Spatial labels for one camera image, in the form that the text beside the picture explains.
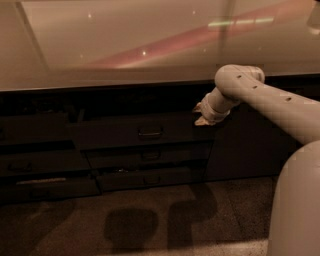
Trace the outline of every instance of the dark drawer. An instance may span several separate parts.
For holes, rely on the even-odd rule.
[[[26,180],[0,186],[0,203],[50,200],[100,194],[95,180],[89,177]]]
[[[81,154],[72,150],[0,156],[0,176],[88,170]]]
[[[0,117],[0,145],[66,140],[67,115]]]
[[[105,173],[98,176],[97,181],[102,191],[111,191],[199,182],[203,173],[202,168],[185,166],[127,173]]]
[[[108,117],[68,125],[78,149],[139,146],[212,140],[214,129],[193,125],[189,112],[143,116]]]
[[[211,142],[152,146],[87,152],[92,168],[143,166],[157,163],[207,159]]]

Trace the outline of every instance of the dark cabinet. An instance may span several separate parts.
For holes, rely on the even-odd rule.
[[[248,105],[194,126],[192,109],[213,87],[0,93],[0,202],[278,174],[300,145]]]

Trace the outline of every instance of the drawer handle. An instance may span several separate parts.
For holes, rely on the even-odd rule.
[[[50,197],[50,191],[35,189],[30,192],[31,199],[45,199]]]
[[[143,183],[145,185],[157,185],[161,181],[161,177],[143,177]]]
[[[0,140],[4,140],[5,136],[4,136],[4,129],[3,127],[0,127]]]
[[[141,152],[142,161],[155,161],[161,157],[161,152],[153,151],[153,152]]]
[[[161,126],[145,126],[138,130],[139,138],[142,140],[157,140],[163,135]]]
[[[10,163],[8,170],[12,172],[31,172],[32,164],[28,161],[19,161],[16,163]]]

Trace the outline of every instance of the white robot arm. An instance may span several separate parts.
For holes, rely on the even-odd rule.
[[[246,102],[302,144],[320,140],[320,102],[289,93],[264,82],[260,68],[227,65],[215,76],[215,89],[197,110],[202,117],[196,125],[214,125],[230,109]]]
[[[268,256],[320,255],[320,103],[264,84],[257,67],[227,65],[195,108],[195,125],[221,122],[246,102],[305,146],[283,167],[273,202]]]

